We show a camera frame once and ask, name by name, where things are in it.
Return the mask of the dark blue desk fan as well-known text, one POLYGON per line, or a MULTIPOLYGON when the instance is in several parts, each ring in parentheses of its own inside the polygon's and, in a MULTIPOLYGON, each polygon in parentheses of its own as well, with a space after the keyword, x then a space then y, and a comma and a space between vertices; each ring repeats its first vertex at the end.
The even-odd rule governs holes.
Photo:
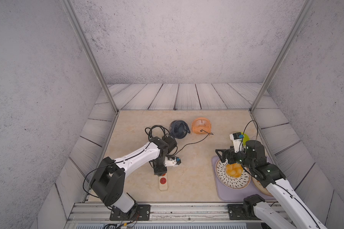
POLYGON ((183 139, 187 136, 187 134, 190 134, 191 131, 186 122, 184 122, 183 120, 175 120, 170 123, 169 133, 174 138, 183 139))

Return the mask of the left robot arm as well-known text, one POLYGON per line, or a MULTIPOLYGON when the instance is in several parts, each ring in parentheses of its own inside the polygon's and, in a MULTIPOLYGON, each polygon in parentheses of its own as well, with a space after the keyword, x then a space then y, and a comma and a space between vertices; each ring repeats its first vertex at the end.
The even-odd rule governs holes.
POLYGON ((136 214, 138 204, 124 192, 126 178, 149 162, 154 175, 163 177, 168 167, 181 163, 180 158, 169 154, 175 148, 177 142, 173 137, 153 137, 143 147, 126 156, 117 159, 105 157, 93 171, 90 188, 106 207, 112 207, 113 212, 119 211, 123 217, 131 218, 136 214))

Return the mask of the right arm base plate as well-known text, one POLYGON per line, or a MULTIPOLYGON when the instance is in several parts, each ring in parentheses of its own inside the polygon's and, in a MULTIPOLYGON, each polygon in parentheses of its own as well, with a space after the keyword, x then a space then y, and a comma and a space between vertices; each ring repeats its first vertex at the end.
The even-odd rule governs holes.
POLYGON ((257 220, 250 205, 228 204, 227 210, 230 220, 257 220))

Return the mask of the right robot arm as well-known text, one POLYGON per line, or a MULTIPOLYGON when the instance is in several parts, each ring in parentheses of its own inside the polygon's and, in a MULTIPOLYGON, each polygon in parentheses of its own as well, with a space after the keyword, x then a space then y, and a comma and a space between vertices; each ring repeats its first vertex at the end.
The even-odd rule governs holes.
POLYGON ((244 169, 249 169, 248 173, 276 199, 293 223, 289 223, 273 210, 258 194, 244 198, 242 204, 228 205, 232 219, 261 220, 270 229, 325 228, 325 225, 296 194, 284 173, 267 161, 262 143, 249 140, 244 148, 231 146, 229 149, 217 149, 216 154, 223 163, 238 163, 244 169))

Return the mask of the beige power strip red sockets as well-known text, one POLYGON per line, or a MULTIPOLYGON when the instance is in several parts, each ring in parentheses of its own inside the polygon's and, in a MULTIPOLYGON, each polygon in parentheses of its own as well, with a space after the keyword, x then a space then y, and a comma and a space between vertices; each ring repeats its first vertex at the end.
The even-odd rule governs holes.
POLYGON ((166 173, 164 173, 162 176, 159 176, 159 189, 160 191, 166 191, 168 189, 168 179, 166 173))

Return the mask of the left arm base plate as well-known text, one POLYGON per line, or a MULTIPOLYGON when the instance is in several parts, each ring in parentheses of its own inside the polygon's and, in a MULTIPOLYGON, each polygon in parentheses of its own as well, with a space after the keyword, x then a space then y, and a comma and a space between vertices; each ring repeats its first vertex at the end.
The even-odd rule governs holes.
POLYGON ((134 205, 127 213, 113 206, 110 221, 148 221, 150 219, 151 205, 134 205))

